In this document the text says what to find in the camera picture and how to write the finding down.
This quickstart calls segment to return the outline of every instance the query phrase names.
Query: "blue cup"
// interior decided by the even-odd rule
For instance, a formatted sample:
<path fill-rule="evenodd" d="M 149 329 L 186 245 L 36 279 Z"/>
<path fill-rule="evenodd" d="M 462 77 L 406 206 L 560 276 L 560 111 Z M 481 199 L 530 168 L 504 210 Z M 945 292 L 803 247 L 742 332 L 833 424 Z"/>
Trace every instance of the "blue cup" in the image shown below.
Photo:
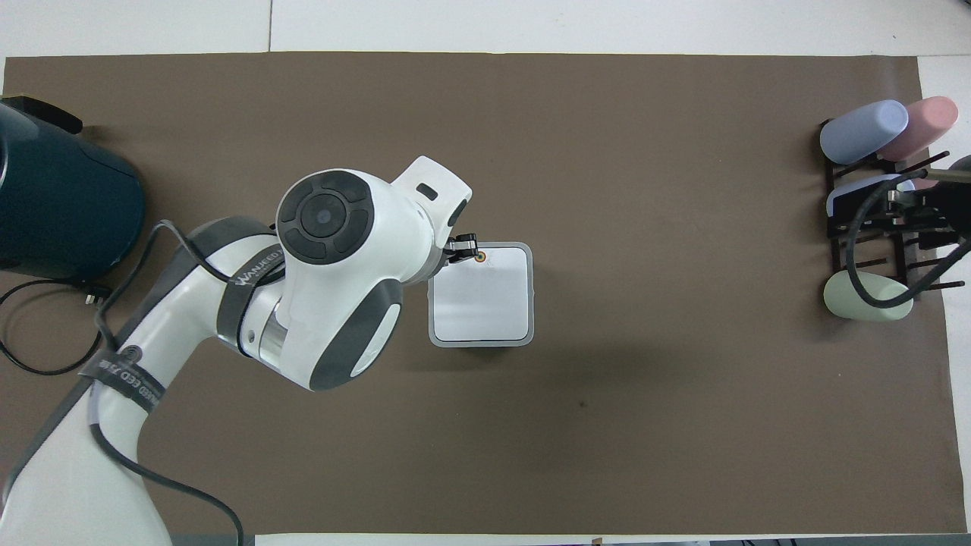
<path fill-rule="evenodd" d="M 895 100 L 870 103 L 824 125 L 820 147 L 830 161 L 848 165 L 896 138 L 908 119 L 907 107 Z"/>

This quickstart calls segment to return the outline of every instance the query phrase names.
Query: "black strap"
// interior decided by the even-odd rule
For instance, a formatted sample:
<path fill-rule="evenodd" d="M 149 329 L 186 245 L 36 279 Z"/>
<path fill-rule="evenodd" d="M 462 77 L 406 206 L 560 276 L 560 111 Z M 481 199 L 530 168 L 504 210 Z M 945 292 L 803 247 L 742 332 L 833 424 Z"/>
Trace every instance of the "black strap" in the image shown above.
<path fill-rule="evenodd" d="M 243 351 L 243 343 L 240 339 L 243 317 L 260 280 L 283 262 L 283 247 L 279 244 L 270 245 L 240 267 L 222 291 L 222 301 L 219 303 L 219 311 L 216 315 L 216 333 L 223 343 L 247 357 L 249 355 Z"/>
<path fill-rule="evenodd" d="M 142 350 L 129 345 L 115 354 L 102 349 L 78 372 L 118 391 L 151 413 L 165 394 L 165 387 L 145 368 L 136 364 Z"/>

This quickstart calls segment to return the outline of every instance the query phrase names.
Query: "pink cup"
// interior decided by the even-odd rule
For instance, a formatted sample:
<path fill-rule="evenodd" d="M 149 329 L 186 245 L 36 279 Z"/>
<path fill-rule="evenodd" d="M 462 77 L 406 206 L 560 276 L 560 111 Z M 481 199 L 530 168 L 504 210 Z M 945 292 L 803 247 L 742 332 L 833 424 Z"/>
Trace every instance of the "pink cup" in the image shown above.
<path fill-rule="evenodd" d="M 957 106 L 948 97 L 927 97 L 907 107 L 907 128 L 880 148 L 888 161 L 903 161 L 930 146 L 957 123 Z"/>

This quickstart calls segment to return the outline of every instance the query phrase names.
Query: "black cable clamp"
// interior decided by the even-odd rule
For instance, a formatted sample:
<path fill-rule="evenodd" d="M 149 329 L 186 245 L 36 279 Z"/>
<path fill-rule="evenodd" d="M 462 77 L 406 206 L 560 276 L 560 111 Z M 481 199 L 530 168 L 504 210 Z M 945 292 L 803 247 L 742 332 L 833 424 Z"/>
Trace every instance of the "black cable clamp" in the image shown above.
<path fill-rule="evenodd" d="M 165 387 L 148 370 L 135 363 L 140 359 L 142 350 L 137 345 L 129 345 L 118 353 L 102 349 L 81 368 L 78 375 L 111 387 L 151 413 L 165 394 Z"/>

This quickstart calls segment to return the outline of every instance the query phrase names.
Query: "dark green kettle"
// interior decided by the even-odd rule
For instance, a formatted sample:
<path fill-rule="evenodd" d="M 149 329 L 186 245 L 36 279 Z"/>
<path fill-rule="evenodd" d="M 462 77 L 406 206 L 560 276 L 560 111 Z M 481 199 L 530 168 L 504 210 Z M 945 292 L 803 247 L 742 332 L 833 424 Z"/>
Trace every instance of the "dark green kettle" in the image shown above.
<path fill-rule="evenodd" d="M 145 219 L 134 169 L 29 97 L 0 100 L 0 269 L 86 281 L 131 250 Z"/>

